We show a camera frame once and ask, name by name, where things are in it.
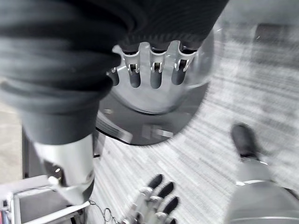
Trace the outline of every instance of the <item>floor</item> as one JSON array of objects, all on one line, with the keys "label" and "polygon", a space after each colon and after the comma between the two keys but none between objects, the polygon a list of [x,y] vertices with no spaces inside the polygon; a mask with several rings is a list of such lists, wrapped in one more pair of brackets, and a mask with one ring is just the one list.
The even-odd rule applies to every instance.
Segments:
[{"label": "floor", "polygon": [[22,178],[21,122],[16,112],[0,103],[0,184]]},{"label": "floor", "polygon": [[[175,181],[181,224],[222,223],[235,189],[239,159],[231,125],[253,127],[275,181],[299,192],[299,28],[224,23],[215,46],[223,49],[206,98],[182,133],[151,147],[107,138],[95,159],[93,200],[120,219],[138,189],[155,174]],[[0,183],[21,178],[21,125],[0,105]],[[89,223],[98,223],[97,208]]]}]

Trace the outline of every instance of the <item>black shoe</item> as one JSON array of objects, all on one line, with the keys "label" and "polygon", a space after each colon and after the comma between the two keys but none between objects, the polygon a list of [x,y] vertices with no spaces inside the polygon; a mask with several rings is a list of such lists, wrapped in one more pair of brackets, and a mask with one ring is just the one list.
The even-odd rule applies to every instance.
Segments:
[{"label": "black shoe", "polygon": [[253,130],[246,124],[235,124],[231,130],[231,137],[241,158],[259,160],[258,145]]}]

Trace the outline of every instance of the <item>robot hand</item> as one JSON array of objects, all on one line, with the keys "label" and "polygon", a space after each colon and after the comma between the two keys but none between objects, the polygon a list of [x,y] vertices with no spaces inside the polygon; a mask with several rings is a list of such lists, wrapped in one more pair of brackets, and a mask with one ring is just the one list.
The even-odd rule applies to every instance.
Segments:
[{"label": "robot hand", "polygon": [[165,206],[163,200],[173,191],[174,183],[169,182],[158,193],[155,189],[161,184],[163,176],[157,175],[147,187],[140,190],[127,216],[121,224],[175,224],[170,214],[178,206],[178,197],[172,198]]}]

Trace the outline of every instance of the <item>black sleeve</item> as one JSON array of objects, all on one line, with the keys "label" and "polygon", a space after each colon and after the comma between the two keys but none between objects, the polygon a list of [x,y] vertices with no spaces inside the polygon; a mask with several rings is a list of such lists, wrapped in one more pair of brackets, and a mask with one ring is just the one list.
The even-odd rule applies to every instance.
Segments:
[{"label": "black sleeve", "polygon": [[118,43],[201,42],[227,0],[1,0],[0,97],[32,141],[91,134]]}]

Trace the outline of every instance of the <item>gray pants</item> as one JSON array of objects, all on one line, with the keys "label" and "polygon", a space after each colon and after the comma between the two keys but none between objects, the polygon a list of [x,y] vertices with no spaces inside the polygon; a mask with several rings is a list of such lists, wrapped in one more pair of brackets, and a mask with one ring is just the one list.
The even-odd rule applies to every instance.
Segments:
[{"label": "gray pants", "polygon": [[242,163],[226,224],[298,224],[299,200],[271,180],[268,166]]}]

